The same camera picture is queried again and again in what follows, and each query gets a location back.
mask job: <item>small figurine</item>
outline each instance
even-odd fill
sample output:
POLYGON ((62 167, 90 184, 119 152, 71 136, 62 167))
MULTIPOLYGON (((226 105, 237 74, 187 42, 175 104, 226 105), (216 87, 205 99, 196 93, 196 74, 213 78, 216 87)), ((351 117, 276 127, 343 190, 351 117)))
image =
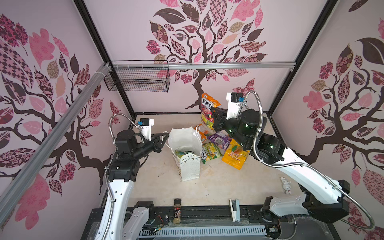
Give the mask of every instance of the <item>small figurine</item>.
POLYGON ((287 181, 285 177, 281 177, 280 179, 283 183, 283 189, 285 190, 285 194, 291 194, 291 181, 287 181))

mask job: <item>white shopping bag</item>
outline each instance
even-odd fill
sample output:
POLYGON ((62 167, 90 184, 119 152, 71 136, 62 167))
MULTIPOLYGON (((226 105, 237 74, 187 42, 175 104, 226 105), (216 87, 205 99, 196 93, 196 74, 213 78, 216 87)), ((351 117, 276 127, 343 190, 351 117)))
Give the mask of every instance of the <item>white shopping bag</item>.
POLYGON ((179 169, 181 181, 188 181, 200 177, 200 155, 203 149, 201 137, 198 130, 189 128, 173 129, 168 137, 169 148, 172 151, 176 166, 179 169), (175 151, 192 151, 181 158, 177 157, 175 151))

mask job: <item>black wire basket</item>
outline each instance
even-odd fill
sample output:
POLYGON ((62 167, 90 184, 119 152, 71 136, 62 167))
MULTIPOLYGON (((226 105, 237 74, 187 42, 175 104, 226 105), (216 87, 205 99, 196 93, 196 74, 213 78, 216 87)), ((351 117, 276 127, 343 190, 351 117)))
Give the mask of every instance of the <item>black wire basket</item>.
POLYGON ((109 91, 168 92, 170 75, 168 61, 113 61, 113 70, 104 78, 109 91))

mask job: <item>beige floor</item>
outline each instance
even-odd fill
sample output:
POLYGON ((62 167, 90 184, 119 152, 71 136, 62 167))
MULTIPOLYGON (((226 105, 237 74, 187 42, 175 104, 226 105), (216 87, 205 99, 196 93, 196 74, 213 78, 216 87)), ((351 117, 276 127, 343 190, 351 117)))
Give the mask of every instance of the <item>beige floor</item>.
MULTIPOLYGON (((152 133, 170 132, 172 128, 186 128, 200 123, 199 114, 140 115, 153 118, 152 133)), ((268 122, 265 133, 273 134, 268 122)), ((268 196, 284 195, 280 177, 292 181, 292 194, 299 194, 298 184, 277 169, 269 168, 249 156, 241 170, 221 159, 200 164, 200 178, 181 182, 170 149, 152 152, 140 168, 128 206, 137 201, 153 201, 155 206, 173 205, 173 199, 181 198, 182 205, 227 205, 228 199, 237 198, 240 204, 263 204, 268 196)))

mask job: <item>table surface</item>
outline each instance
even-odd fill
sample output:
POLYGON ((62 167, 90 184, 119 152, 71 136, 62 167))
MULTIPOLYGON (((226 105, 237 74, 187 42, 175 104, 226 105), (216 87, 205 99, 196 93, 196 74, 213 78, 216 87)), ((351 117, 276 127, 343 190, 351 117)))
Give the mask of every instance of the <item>table surface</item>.
MULTIPOLYGON (((170 132, 172 128, 194 127, 201 123, 200 114, 138 115, 153 118, 152 133, 170 132)), ((268 122, 265 130, 274 134, 268 122)), ((229 199, 239 199, 241 205, 263 204, 266 197, 283 196, 280 177, 291 181, 292 194, 300 194, 298 184, 280 172, 248 156, 241 170, 226 164, 221 158, 200 163, 200 178, 182 182, 171 150, 150 153, 137 174, 134 189, 128 201, 133 207, 138 201, 153 201, 155 206, 171 206, 175 198, 184 206, 228 205, 229 199)))

